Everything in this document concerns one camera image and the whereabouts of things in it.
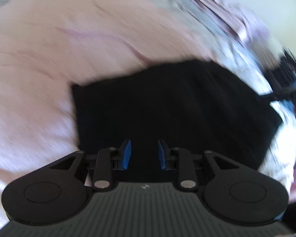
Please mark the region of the black garment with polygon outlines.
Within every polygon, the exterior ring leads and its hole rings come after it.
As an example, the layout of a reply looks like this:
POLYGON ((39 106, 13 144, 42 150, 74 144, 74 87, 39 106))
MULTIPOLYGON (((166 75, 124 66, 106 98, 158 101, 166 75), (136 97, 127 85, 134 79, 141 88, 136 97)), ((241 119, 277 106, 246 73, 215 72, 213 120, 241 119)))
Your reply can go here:
POLYGON ((192 153, 213 150, 257 169, 282 124, 279 114, 214 62, 154 65, 132 75, 72 85, 79 148, 134 145, 152 161, 158 140, 192 153))

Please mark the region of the pile of dark clothes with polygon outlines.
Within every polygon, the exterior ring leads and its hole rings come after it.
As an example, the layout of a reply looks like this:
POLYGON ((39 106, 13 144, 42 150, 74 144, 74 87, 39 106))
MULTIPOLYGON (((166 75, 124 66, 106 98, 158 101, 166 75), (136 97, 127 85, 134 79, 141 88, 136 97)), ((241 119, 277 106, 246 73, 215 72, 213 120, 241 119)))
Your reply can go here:
POLYGON ((283 102, 296 116, 296 56, 289 49, 284 49, 279 65, 265 71, 265 78, 272 92, 261 95, 262 102, 283 102))

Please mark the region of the pink bed quilt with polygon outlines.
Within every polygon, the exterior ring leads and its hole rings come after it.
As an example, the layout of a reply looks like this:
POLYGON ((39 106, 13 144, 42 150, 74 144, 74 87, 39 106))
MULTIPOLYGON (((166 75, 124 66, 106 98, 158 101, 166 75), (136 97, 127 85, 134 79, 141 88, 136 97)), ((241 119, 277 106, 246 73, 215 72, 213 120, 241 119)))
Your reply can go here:
POLYGON ((0 0, 1 194, 13 180, 77 148, 72 82, 129 74, 157 61, 214 60, 256 92, 281 44, 257 9, 215 0, 0 0))

